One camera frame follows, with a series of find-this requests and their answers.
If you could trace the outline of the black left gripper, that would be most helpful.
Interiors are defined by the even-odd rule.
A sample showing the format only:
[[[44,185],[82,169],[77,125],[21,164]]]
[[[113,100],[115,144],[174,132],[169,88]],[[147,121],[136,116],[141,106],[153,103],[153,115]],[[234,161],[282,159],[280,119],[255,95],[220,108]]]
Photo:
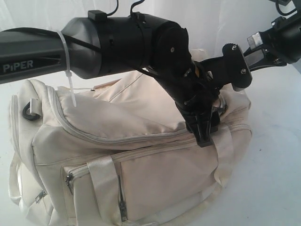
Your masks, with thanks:
[[[218,131],[221,116],[227,110],[226,104],[213,105],[225,85],[225,76],[215,78],[208,73],[223,66],[221,58],[201,62],[182,58],[162,63],[162,87],[182,114],[190,114],[187,116],[187,130],[200,147],[212,144],[211,135]]]

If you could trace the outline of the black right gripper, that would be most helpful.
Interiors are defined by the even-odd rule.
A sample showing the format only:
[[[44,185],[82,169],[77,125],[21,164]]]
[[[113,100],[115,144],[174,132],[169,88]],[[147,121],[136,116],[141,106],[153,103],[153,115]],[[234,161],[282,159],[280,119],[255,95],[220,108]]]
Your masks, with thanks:
[[[272,27],[264,32],[257,32],[247,38],[249,48],[244,52],[250,71],[264,68],[266,49],[272,55],[287,64],[293,64],[301,58],[301,6],[284,12],[276,5],[280,17],[271,22]]]

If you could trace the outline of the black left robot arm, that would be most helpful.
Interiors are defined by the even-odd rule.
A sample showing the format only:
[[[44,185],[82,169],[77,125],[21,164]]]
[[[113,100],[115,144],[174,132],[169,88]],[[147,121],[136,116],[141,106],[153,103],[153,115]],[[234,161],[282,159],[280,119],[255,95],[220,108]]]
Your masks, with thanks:
[[[219,119],[213,85],[202,64],[193,62],[189,35],[178,23],[131,13],[109,17],[90,10],[61,32],[22,27],[0,33],[0,81],[9,83],[60,71],[83,79],[137,70],[154,78],[175,101],[199,146],[212,144]]]

